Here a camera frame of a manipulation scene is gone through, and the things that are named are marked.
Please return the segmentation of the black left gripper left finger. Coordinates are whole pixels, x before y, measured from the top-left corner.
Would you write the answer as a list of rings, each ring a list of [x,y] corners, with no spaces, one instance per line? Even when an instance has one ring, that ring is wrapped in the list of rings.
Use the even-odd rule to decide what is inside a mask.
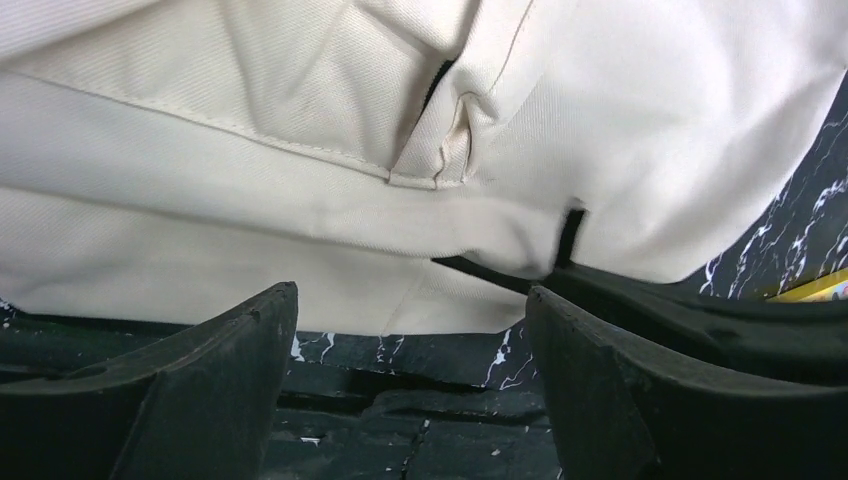
[[[256,479],[298,318],[292,282],[80,369],[36,365],[88,340],[1,331],[5,479]]]

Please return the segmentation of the beige canvas backpack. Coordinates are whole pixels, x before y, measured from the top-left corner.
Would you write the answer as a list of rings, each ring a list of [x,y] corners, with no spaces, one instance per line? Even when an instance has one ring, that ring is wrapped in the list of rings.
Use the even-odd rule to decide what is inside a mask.
[[[847,70],[843,1],[5,1],[1,295],[195,323],[497,332],[444,265],[673,283],[731,246]]]

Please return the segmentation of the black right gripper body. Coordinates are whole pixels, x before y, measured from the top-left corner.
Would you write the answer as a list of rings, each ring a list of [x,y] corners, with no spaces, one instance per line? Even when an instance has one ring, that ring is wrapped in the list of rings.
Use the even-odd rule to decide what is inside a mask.
[[[847,303],[777,303],[699,295],[588,267],[558,268],[544,287],[678,353],[797,383],[847,383]]]

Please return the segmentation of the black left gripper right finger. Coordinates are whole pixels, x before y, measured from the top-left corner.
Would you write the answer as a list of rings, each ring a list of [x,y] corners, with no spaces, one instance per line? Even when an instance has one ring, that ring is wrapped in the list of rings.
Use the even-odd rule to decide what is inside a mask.
[[[843,479],[845,387],[678,353],[543,287],[526,323],[569,479]]]

